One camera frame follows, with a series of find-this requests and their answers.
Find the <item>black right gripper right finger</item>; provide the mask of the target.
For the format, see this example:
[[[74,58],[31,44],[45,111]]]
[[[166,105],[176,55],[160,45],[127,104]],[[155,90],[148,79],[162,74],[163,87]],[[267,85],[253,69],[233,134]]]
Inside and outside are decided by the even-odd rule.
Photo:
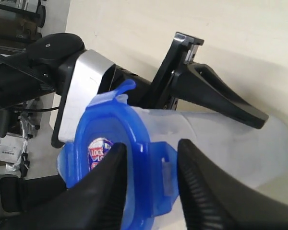
[[[244,185],[189,139],[178,142],[178,188],[189,230],[288,230],[288,205]]]

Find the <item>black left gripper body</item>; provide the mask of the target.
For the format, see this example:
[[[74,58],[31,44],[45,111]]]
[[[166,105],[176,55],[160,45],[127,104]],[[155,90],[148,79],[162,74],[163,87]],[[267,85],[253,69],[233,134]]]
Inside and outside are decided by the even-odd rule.
[[[204,106],[201,96],[183,96],[182,92],[178,92],[178,89],[172,85],[175,72],[181,66],[192,63],[198,46],[203,44],[204,40],[200,38],[176,32],[152,81],[115,64],[102,77],[98,93],[109,92],[117,88],[124,80],[133,80],[136,88],[127,92],[128,105],[144,109],[176,110],[178,99],[182,99]]]

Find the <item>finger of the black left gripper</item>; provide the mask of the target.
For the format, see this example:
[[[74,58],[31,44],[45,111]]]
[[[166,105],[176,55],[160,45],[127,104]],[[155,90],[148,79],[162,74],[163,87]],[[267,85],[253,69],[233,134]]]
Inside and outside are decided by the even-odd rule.
[[[229,88],[207,64],[181,64],[174,72],[171,93],[256,129],[269,118]]]

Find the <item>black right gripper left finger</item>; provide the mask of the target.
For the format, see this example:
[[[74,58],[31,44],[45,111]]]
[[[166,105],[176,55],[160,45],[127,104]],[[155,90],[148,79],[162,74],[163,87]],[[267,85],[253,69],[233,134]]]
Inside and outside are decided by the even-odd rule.
[[[12,220],[13,230],[119,230],[127,190],[127,148],[116,143],[73,188]]]

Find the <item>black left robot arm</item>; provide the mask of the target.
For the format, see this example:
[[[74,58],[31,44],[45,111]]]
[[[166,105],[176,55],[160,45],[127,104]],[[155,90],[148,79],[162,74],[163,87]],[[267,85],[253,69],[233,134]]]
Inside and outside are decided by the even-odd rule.
[[[210,66],[194,61],[203,44],[203,39],[176,32],[152,81],[110,63],[96,92],[111,91],[130,79],[136,83],[136,89],[129,93],[132,106],[174,110],[176,101],[181,99],[247,126],[262,128],[268,120],[265,112],[236,94]],[[0,111],[20,111],[21,103],[56,93],[61,97],[58,123],[62,124],[67,98],[76,80],[76,65],[92,53],[79,36],[58,33],[31,43],[24,52],[0,54]]]

